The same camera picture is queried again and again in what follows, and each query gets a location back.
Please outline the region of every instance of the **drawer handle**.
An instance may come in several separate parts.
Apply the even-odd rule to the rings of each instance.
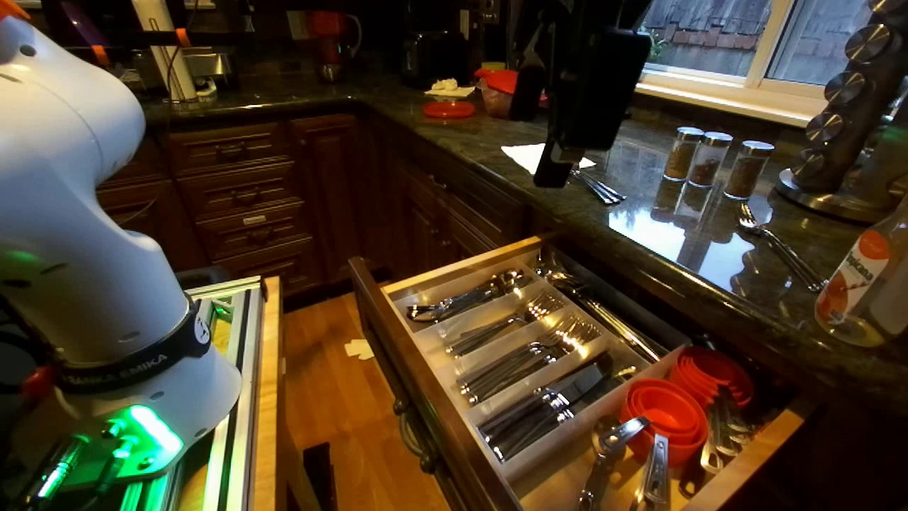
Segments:
[[[244,226],[254,226],[254,224],[264,224],[267,221],[267,214],[244,214]]]
[[[233,193],[233,204],[253,204],[260,197],[260,190],[241,190],[241,193]]]
[[[247,233],[247,241],[249,244],[267,244],[276,239],[276,230],[254,230],[254,233]]]
[[[247,145],[219,145],[216,146],[219,162],[236,162],[236,159],[244,159],[247,152],[249,152]]]
[[[115,221],[118,226],[135,226],[149,221],[149,209],[159,204],[159,197],[144,202],[138,209]]]

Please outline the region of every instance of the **bowl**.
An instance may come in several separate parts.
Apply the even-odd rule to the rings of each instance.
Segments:
[[[626,388],[620,417],[646,417],[650,426],[629,440],[636,459],[646,459],[654,432],[669,440],[669,468],[681,470],[704,446],[705,410],[704,405],[673,379],[636,379]]]
[[[745,407],[755,393],[752,376],[732,356],[704,346],[683,349],[669,376],[704,405],[712,405],[721,388],[737,407]]]

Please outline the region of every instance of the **spice jar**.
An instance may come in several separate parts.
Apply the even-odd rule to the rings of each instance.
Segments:
[[[693,151],[698,146],[698,142],[704,138],[701,128],[693,124],[678,124],[674,142],[673,142],[673,152],[664,162],[660,176],[669,182],[683,182]]]
[[[759,138],[744,138],[739,151],[734,156],[728,182],[727,182],[727,197],[749,197],[749,193],[758,185],[759,169],[766,168],[766,159],[771,156],[775,145]]]
[[[714,169],[727,159],[732,145],[732,136],[722,131],[705,131],[704,138],[698,142],[698,151],[693,152],[688,169],[686,169],[686,185],[693,187],[710,187],[714,177]]]

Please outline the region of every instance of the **black countertop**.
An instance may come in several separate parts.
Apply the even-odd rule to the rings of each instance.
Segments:
[[[199,104],[146,104],[146,116],[152,124],[192,124],[264,111],[371,106],[522,196],[646,291],[712,327],[712,332],[728,332],[722,338],[739,352],[771,362],[816,393],[843,393],[887,417],[908,417],[908,386],[901,386],[908,356],[901,349],[853,349],[816,332],[810,319],[815,294],[793,281],[766,241],[734,230],[737,204],[721,193],[727,168],[705,190],[660,177],[673,124],[626,118],[613,151],[589,152],[595,162],[589,173],[626,196],[616,206],[600,206],[576,182],[555,190],[535,187],[529,173],[503,152],[503,145],[541,142],[541,118],[491,118],[481,106],[470,118],[426,118],[426,97],[389,74],[355,74],[334,84],[317,82],[305,64],[247,70],[244,75],[254,80],[244,82],[241,89]],[[820,274],[827,274],[859,226],[776,196],[775,176],[785,165],[791,165],[785,152],[771,159],[749,204]]]

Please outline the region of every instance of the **black appliance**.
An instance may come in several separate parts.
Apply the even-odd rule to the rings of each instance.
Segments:
[[[402,0],[400,74],[413,87],[433,80],[470,80],[470,48],[459,34],[457,0]]]

